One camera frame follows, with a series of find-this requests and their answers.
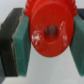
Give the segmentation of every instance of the dark green block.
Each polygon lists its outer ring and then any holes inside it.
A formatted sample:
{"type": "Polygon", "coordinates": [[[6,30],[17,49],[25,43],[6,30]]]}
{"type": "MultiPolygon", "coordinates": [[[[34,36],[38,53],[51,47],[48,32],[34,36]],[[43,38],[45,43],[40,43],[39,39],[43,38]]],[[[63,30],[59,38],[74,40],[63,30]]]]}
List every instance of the dark green block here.
{"type": "Polygon", "coordinates": [[[81,76],[84,76],[84,21],[74,17],[74,36],[70,45],[73,59],[81,76]]]}
{"type": "Polygon", "coordinates": [[[22,13],[22,8],[13,9],[1,25],[0,55],[6,76],[18,76],[12,36],[19,24],[22,13]]]}
{"type": "Polygon", "coordinates": [[[29,35],[29,19],[23,15],[19,26],[13,36],[18,74],[26,76],[30,57],[31,41],[29,35]]]}

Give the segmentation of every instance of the red object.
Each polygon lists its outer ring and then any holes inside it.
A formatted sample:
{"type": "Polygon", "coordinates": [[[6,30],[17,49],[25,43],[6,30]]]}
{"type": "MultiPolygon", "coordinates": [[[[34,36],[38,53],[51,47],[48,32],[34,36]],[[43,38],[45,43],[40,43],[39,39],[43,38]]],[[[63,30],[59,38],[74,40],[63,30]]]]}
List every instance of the red object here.
{"type": "Polygon", "coordinates": [[[71,43],[75,0],[28,0],[25,14],[30,19],[31,42],[45,57],[60,55],[71,43]]]}

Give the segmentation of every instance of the white background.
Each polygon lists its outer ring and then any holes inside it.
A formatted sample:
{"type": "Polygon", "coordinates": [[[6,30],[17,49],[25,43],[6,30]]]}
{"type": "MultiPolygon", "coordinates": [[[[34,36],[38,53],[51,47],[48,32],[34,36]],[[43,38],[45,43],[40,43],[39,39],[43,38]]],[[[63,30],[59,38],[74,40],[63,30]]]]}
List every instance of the white background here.
{"type": "MultiPolygon", "coordinates": [[[[15,7],[25,7],[26,0],[0,0],[0,23],[15,7]]],[[[84,8],[84,0],[76,0],[84,8]]],[[[6,78],[2,84],[84,84],[78,74],[70,49],[55,58],[45,58],[31,48],[27,77],[6,78]]]]}

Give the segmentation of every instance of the green foam block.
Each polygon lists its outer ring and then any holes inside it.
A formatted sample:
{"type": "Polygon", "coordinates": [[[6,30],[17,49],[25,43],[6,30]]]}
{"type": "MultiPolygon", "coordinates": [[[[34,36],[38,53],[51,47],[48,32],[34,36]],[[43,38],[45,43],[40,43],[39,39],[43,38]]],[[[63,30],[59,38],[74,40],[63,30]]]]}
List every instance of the green foam block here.
{"type": "Polygon", "coordinates": [[[15,46],[18,75],[26,76],[30,57],[31,41],[29,35],[29,19],[23,14],[15,34],[13,35],[15,46]]]}
{"type": "Polygon", "coordinates": [[[84,20],[79,15],[74,17],[74,36],[70,50],[79,74],[84,76],[84,20]]]}

